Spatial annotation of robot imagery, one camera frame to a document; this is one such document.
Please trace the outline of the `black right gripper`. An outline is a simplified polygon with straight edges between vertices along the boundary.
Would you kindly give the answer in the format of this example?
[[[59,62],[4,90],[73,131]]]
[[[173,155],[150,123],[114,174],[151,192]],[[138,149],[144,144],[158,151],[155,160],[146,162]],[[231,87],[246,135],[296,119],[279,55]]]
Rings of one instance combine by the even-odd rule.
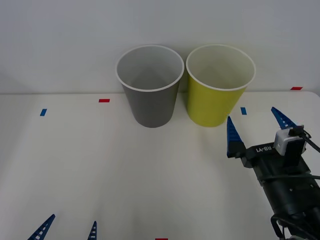
[[[303,131],[303,125],[296,125],[290,118],[275,107],[271,108],[281,130]],[[288,179],[310,179],[311,171],[302,158],[304,142],[290,143],[284,155],[278,153],[272,142],[246,149],[230,116],[226,124],[227,157],[241,158],[246,168],[252,168],[261,185],[267,182]]]

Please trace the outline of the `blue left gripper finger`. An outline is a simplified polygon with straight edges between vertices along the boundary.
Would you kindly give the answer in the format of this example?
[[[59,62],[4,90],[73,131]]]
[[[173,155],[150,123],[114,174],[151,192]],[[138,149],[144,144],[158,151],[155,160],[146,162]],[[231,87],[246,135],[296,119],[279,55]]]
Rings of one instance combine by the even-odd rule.
[[[52,214],[40,227],[28,238],[28,240],[44,240],[56,215]]]
[[[94,221],[87,240],[97,240],[97,222]]]

